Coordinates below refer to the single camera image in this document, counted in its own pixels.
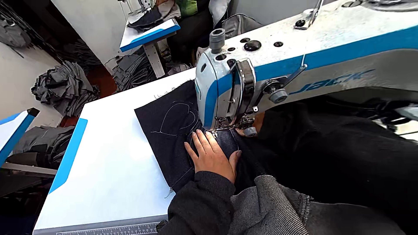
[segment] black button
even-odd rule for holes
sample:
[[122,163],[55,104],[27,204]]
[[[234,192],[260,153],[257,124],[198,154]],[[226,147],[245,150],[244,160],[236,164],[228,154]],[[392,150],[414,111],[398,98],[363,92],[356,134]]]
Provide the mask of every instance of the black button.
[[261,47],[261,42],[257,40],[251,40],[244,45],[244,49],[246,51],[256,51],[260,49],[260,47]]
[[306,23],[306,21],[305,21],[305,20],[298,20],[298,21],[296,21],[295,26],[296,26],[296,27],[302,27],[302,26],[304,26],[304,25],[305,25],[305,23]]
[[275,42],[273,45],[275,47],[281,47],[281,46],[283,46],[283,43],[282,42]]
[[249,38],[243,38],[240,40],[240,42],[244,43],[244,42],[248,42],[250,39]]
[[216,60],[224,60],[227,56],[222,54],[215,57]]

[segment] black sweater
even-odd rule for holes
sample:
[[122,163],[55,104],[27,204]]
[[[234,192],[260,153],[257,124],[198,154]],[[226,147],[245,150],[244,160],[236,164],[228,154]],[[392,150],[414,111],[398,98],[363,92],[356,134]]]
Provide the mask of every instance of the black sweater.
[[234,185],[225,177],[199,171],[168,207],[168,223],[160,235],[226,235],[234,215]]

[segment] hand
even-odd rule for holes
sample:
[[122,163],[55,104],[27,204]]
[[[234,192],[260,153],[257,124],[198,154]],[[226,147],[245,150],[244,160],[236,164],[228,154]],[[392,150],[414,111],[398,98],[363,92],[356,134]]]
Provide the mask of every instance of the hand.
[[228,161],[221,147],[219,147],[210,132],[207,131],[205,137],[202,131],[198,129],[196,133],[192,132],[191,137],[199,157],[190,147],[189,143],[184,142],[184,147],[186,147],[187,152],[194,162],[195,172],[210,171],[220,174],[232,183],[235,183],[235,178],[237,177],[236,167],[242,153],[241,150],[233,152]]
[[[252,124],[252,126],[255,127],[255,129],[257,130],[257,133],[260,132],[261,126],[263,125],[264,115],[265,115],[265,112],[257,114],[255,117],[254,123]],[[243,129],[236,128],[235,130],[238,132],[240,136],[245,136]]]

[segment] sewing machine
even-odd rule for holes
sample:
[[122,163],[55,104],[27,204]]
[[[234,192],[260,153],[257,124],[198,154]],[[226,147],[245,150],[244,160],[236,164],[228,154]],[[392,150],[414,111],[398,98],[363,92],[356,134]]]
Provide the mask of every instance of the sewing machine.
[[386,124],[418,119],[418,1],[322,2],[227,40],[211,33],[195,79],[207,130],[254,136],[258,113],[321,95]]

